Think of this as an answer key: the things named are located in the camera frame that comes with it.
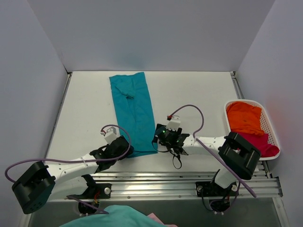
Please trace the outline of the teal t-shirt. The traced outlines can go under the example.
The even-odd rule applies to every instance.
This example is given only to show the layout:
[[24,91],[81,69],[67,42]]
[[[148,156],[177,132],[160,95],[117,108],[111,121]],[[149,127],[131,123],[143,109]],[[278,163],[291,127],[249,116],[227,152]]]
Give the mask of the teal t-shirt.
[[144,72],[109,78],[117,123],[131,138],[130,157],[156,154],[152,146],[155,120]]

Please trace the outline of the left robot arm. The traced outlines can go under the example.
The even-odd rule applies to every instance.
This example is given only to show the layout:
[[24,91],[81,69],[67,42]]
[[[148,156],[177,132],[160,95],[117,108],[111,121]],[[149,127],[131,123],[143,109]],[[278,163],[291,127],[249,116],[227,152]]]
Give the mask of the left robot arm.
[[12,185],[12,190],[24,214],[31,214],[42,208],[55,186],[77,177],[99,173],[109,169],[134,151],[124,136],[120,136],[90,153],[71,161],[47,159],[33,163]]

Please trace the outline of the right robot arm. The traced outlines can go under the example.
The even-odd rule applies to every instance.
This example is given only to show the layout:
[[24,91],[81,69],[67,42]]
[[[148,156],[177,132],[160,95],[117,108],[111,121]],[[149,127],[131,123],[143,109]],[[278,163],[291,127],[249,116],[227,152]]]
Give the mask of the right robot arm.
[[158,124],[152,142],[165,146],[177,158],[181,155],[213,156],[223,166],[210,183],[210,189],[215,195],[223,194],[232,183],[238,181],[256,197],[244,181],[251,180],[261,152],[240,134],[230,132],[221,137],[195,137],[193,134],[182,133],[181,128],[174,131],[166,125]]

